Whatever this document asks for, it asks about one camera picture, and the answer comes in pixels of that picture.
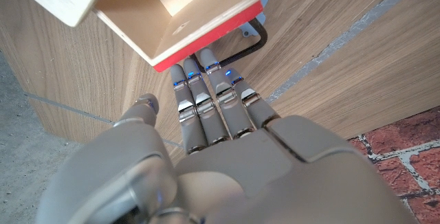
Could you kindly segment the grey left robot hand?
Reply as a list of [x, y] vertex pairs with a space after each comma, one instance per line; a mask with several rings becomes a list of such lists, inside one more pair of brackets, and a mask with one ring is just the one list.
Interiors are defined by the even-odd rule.
[[143, 95], [60, 167], [38, 223], [415, 222], [358, 149], [281, 117], [210, 49], [170, 73], [185, 157], [171, 161]]

